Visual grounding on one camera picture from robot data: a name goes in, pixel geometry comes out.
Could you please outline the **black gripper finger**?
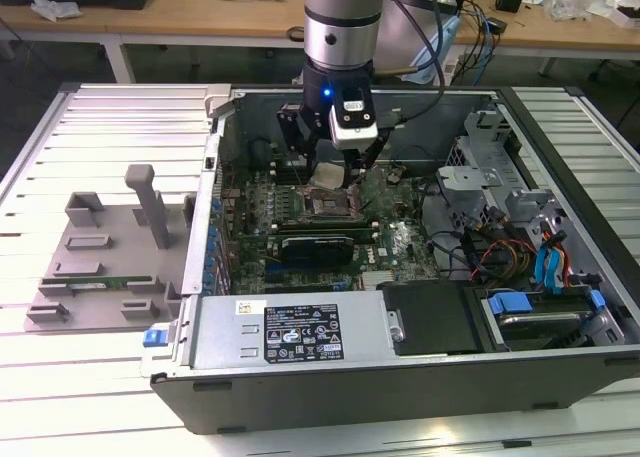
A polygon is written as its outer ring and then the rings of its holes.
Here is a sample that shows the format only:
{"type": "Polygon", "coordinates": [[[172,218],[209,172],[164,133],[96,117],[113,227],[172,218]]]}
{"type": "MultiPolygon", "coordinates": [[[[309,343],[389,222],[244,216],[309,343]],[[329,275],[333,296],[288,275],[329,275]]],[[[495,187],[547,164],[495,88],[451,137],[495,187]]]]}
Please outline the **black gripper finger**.
{"type": "Polygon", "coordinates": [[[316,147],[321,138],[320,114],[304,104],[286,103],[276,117],[288,150],[306,160],[307,176],[311,177],[316,165],[316,147]]]}
{"type": "Polygon", "coordinates": [[[371,168],[378,159],[383,148],[387,144],[392,128],[383,128],[379,131],[375,141],[363,152],[358,150],[345,150],[344,157],[344,178],[343,186],[349,187],[357,172],[371,168]]]}

